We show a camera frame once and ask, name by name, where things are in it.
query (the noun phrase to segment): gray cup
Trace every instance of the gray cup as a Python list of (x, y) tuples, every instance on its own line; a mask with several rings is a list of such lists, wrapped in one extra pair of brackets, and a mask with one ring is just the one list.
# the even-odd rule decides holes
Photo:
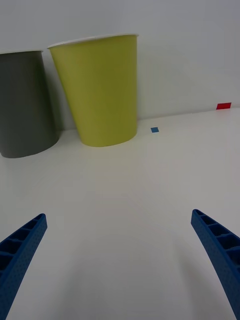
[(37, 154), (58, 141), (41, 51), (0, 54), (0, 153)]

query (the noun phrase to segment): blue plastic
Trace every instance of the blue plastic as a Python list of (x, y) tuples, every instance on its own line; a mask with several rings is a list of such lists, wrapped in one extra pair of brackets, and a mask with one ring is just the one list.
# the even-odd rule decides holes
[(199, 210), (193, 210), (191, 225), (198, 235), (240, 320), (240, 238)]
[(153, 134), (155, 134), (155, 133), (159, 132), (159, 128), (157, 126), (155, 126), (155, 127), (151, 128), (151, 132)]
[(41, 213), (0, 243), (0, 320), (6, 319), (47, 227)]

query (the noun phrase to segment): yellow-green paper cup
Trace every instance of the yellow-green paper cup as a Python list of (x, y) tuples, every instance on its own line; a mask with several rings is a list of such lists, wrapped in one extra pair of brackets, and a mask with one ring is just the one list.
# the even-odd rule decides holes
[(49, 46), (80, 138), (105, 147), (137, 133), (137, 34)]

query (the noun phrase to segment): blue square marker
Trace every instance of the blue square marker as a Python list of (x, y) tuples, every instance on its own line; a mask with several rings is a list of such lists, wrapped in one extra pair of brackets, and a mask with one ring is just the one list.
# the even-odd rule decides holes
[(157, 126), (151, 128), (151, 132), (154, 134), (156, 132), (159, 132), (159, 128)]

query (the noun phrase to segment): white table surface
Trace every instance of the white table surface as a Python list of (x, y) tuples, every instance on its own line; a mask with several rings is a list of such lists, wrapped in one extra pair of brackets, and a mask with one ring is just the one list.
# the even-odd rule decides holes
[(240, 109), (142, 120), (105, 148), (65, 131), (1, 157), (0, 240), (48, 223), (7, 319), (235, 319), (190, 222), (198, 208), (240, 235), (239, 202)]

